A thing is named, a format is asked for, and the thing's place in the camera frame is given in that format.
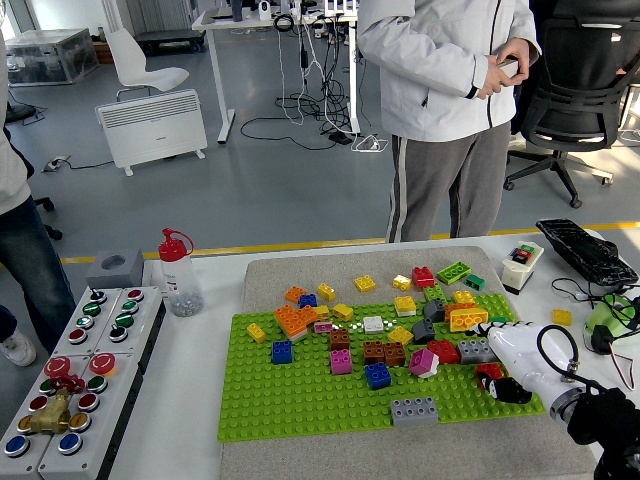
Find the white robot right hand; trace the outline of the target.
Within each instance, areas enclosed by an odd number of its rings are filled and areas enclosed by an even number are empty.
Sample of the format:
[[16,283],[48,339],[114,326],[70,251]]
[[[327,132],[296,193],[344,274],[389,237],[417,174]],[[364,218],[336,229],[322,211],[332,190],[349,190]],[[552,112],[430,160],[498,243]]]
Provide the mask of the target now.
[[578,393],[584,393],[585,387],[561,379],[570,357],[556,342],[558,334],[545,333],[541,346],[560,371],[554,370],[543,358],[537,346],[537,338],[543,329],[542,325],[532,322],[479,323],[471,328],[478,336],[487,338],[489,347],[515,381],[526,391],[537,394],[545,408],[551,410]]

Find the person's left hand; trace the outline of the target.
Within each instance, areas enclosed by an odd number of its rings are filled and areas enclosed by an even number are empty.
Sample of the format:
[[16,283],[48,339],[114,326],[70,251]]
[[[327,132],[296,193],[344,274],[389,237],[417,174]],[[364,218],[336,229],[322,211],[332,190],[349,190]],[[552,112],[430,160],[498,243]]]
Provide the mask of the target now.
[[522,38],[509,39],[500,49],[497,64],[500,65],[508,58],[518,61],[518,75],[526,79],[529,75],[530,49],[529,42]]

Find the person's right hand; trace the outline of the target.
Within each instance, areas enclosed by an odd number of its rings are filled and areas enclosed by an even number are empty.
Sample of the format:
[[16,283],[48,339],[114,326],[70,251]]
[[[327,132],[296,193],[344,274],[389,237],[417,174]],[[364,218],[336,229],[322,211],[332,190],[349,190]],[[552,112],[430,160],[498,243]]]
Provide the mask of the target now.
[[520,85],[529,76],[526,64],[519,66],[519,73],[508,77],[506,73],[497,65],[490,65],[482,88],[476,94],[477,98],[486,99],[496,93],[500,93],[503,87]]

